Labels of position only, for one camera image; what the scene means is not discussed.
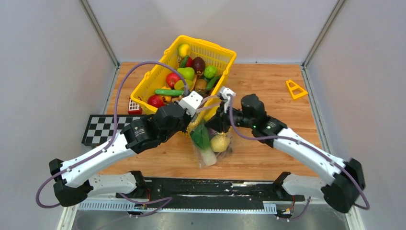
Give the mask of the green white bok choy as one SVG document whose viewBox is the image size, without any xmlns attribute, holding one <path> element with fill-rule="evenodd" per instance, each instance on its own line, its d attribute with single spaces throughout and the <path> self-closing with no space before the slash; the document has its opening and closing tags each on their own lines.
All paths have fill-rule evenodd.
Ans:
<svg viewBox="0 0 406 230">
<path fill-rule="evenodd" d="M 217 157 L 211 148 L 209 132 L 204 121 L 190 133 L 190 137 L 199 167 L 205 168 L 214 165 Z"/>
</svg>

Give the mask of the clear zip top bag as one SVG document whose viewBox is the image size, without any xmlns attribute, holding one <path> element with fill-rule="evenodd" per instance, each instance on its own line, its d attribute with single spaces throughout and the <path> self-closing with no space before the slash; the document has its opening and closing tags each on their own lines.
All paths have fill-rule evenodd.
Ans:
<svg viewBox="0 0 406 230">
<path fill-rule="evenodd" d="M 219 98 L 206 97 L 188 126 L 193 150 L 201 169 L 212 166 L 233 154 L 231 129 L 226 132 L 217 132 L 205 126 L 206 122 L 215 115 L 219 105 Z"/>
</svg>

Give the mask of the beige pear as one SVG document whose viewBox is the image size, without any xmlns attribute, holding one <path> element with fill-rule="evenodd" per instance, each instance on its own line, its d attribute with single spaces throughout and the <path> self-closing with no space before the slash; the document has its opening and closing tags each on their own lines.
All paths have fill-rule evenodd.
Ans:
<svg viewBox="0 0 406 230">
<path fill-rule="evenodd" d="M 214 152 L 223 152 L 227 149 L 231 139 L 225 135 L 216 135 L 210 140 Z"/>
</svg>

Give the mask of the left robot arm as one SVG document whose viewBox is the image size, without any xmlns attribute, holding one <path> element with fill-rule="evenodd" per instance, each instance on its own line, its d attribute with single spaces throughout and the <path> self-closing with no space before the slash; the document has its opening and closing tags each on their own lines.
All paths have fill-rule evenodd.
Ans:
<svg viewBox="0 0 406 230">
<path fill-rule="evenodd" d="M 108 142 L 80 157 L 50 161 L 51 174 L 56 176 L 54 193 L 61 206 L 73 206 L 89 196 L 109 193 L 143 197 L 147 185 L 140 171 L 121 175 L 100 175 L 99 171 L 167 142 L 178 131 L 186 130 L 196 110 L 185 103 L 169 103 L 153 115 L 134 120 Z"/>
</svg>

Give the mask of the yellow plastic basket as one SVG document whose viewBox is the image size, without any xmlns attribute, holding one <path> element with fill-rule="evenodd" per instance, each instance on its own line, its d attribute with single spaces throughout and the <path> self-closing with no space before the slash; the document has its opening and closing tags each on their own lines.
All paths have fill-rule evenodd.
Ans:
<svg viewBox="0 0 406 230">
<path fill-rule="evenodd" d="M 175 70 L 180 68 L 179 64 L 182 61 L 182 58 L 178 57 L 177 48 L 182 43 L 187 43 L 191 46 L 191 53 L 189 56 L 192 59 L 201 57 L 205 61 L 206 67 L 209 65 L 217 67 L 216 76 L 221 75 L 222 77 L 217 81 L 212 90 L 206 90 L 205 93 L 200 93 L 203 97 L 217 95 L 221 87 L 227 82 L 231 67 L 237 57 L 236 52 L 209 41 L 180 35 L 169 46 L 169 48 L 164 51 L 160 62 Z M 131 93 L 131 99 L 140 105 L 145 114 L 149 115 L 157 111 L 158 108 L 149 105 L 147 100 L 151 95 L 155 94 L 155 89 L 171 89 L 166 83 L 166 76 L 172 72 L 173 71 L 163 66 L 155 65 L 151 71 L 144 75 L 141 82 Z M 193 89 L 191 91 L 194 90 L 195 83 L 198 79 L 204 79 L 207 83 L 210 81 L 210 79 L 207 79 L 203 74 L 201 76 L 195 74 L 193 79 Z M 180 96 L 171 97 L 162 95 L 162 98 L 165 103 L 168 103 L 180 99 Z"/>
</svg>

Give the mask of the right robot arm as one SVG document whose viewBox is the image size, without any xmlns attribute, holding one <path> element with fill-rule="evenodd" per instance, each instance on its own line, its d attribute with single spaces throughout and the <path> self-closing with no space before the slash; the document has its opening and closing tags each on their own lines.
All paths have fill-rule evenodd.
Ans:
<svg viewBox="0 0 406 230">
<path fill-rule="evenodd" d="M 220 93 L 217 97 L 221 102 L 215 115 L 206 122 L 208 128 L 218 132 L 232 128 L 241 138 L 282 151 L 317 174 L 318 177 L 283 175 L 282 181 L 273 187 L 276 198 L 286 200 L 291 195 L 322 198 L 341 213 L 348 213 L 352 207 L 371 208 L 358 160 L 344 160 L 306 141 L 284 122 L 268 115 L 255 94 L 242 98 L 241 109 L 233 108 L 233 93 Z"/>
</svg>

